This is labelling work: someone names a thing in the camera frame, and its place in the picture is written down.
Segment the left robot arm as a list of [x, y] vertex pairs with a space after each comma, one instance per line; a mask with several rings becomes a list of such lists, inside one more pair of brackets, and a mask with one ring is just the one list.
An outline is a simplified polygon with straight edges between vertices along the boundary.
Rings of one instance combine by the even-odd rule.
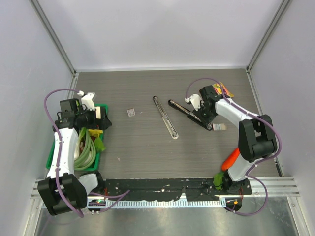
[[53, 122], [54, 149], [51, 167], [44, 180], [38, 183], [38, 192], [51, 215], [74, 212], [83, 217], [87, 196], [100, 196], [105, 189], [96, 168], [80, 177], [75, 171], [84, 171], [97, 163], [103, 150], [102, 133], [112, 123], [108, 106], [96, 105], [93, 93], [81, 99], [60, 101], [60, 111]]

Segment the red white staple box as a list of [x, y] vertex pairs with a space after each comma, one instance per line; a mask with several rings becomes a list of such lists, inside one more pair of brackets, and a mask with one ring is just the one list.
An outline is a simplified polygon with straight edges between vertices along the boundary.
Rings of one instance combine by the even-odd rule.
[[135, 116], [135, 109], [134, 108], [128, 109], [127, 114], [129, 117]]

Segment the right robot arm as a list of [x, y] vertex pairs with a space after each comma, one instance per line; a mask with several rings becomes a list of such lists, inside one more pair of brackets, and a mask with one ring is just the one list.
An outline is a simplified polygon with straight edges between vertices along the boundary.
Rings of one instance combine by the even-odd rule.
[[216, 116], [222, 116], [238, 128], [240, 154], [222, 177], [223, 191], [234, 194], [240, 190], [254, 165], [277, 151], [272, 120], [268, 115], [259, 116], [243, 109], [231, 98], [218, 94], [213, 86], [203, 87], [199, 93], [198, 102], [192, 102], [192, 105], [193, 113], [203, 125], [207, 127]]

